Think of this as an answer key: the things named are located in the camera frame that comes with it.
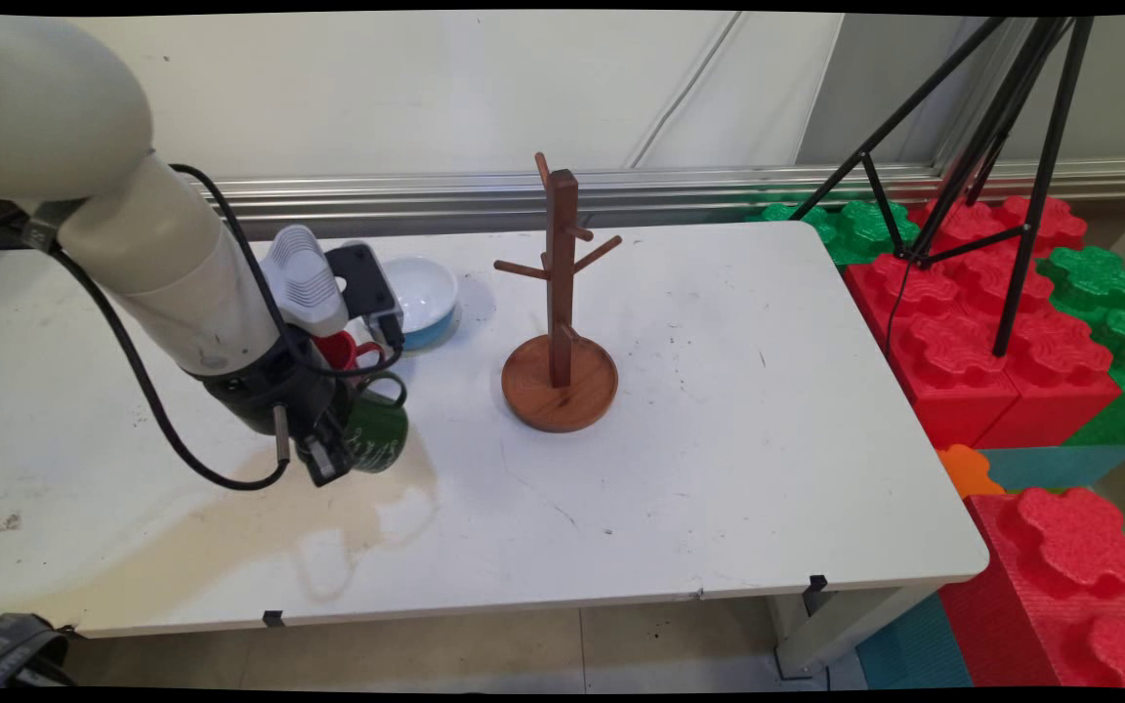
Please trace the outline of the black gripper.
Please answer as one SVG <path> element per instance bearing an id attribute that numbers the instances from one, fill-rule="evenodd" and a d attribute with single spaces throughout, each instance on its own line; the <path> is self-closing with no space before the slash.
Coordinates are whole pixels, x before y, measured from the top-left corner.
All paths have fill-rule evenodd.
<path id="1" fill-rule="evenodd" d="M 237 372 L 207 378 L 206 393 L 260 434 L 274 433 L 273 409 L 284 406 L 287 432 L 313 485 L 325 486 L 356 468 L 344 436 L 350 387 L 296 363 L 285 343 Z"/>

